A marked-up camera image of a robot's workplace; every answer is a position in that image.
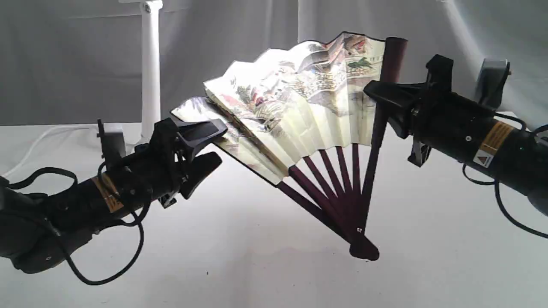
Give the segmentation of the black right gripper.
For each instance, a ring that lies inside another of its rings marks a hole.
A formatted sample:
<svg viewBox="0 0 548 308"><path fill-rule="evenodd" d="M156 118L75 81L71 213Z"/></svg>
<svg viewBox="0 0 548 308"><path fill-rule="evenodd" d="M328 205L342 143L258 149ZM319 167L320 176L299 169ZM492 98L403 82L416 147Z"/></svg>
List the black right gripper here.
<svg viewBox="0 0 548 308"><path fill-rule="evenodd" d="M401 138L413 137L409 162L422 166L432 150L474 167L514 166L514 127L495 111L452 90L454 61L437 54L422 83L371 81L363 89Z"/></svg>

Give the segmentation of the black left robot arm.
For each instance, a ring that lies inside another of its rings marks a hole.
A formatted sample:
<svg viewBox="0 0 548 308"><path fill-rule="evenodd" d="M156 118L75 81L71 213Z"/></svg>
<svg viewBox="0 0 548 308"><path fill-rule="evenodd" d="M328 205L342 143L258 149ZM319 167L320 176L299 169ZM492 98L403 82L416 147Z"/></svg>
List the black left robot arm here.
<svg viewBox="0 0 548 308"><path fill-rule="evenodd" d="M1 178L1 256L16 269L39 273L67 261L83 279L71 254L105 229L136 226L140 240L125 273L142 250L152 203L169 208L177 194L190 198L222 163L217 153L200 151L228 131L219 119L167 118L154 125L148 143L124 155L122 138L100 120L97 129L104 161L96 176L79 182L68 170L44 167L18 183Z"/></svg>

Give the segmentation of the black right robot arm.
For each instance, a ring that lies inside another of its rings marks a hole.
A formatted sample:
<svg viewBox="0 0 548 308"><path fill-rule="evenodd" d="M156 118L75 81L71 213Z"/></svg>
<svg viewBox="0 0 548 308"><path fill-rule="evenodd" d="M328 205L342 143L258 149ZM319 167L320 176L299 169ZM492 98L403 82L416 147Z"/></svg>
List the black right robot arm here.
<svg viewBox="0 0 548 308"><path fill-rule="evenodd" d="M435 55L423 83L372 81L364 93L382 107L396 134L413 136L408 161L421 167L432 149L526 195L547 214L547 142L515 119L514 127L500 119L503 88L511 74L507 60L485 59L474 100L452 91L454 61Z"/></svg>

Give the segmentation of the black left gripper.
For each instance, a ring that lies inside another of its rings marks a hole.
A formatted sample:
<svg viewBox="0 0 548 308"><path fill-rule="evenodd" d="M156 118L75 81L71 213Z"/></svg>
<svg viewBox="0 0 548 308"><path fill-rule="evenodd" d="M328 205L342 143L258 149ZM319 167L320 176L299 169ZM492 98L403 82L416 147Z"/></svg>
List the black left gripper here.
<svg viewBox="0 0 548 308"><path fill-rule="evenodd" d="M175 121L154 125L149 142L136 147L104 172L104 201L110 213L129 214L158 201L163 208L188 200L197 187L222 164L216 152L198 154L228 131L220 119Z"/></svg>

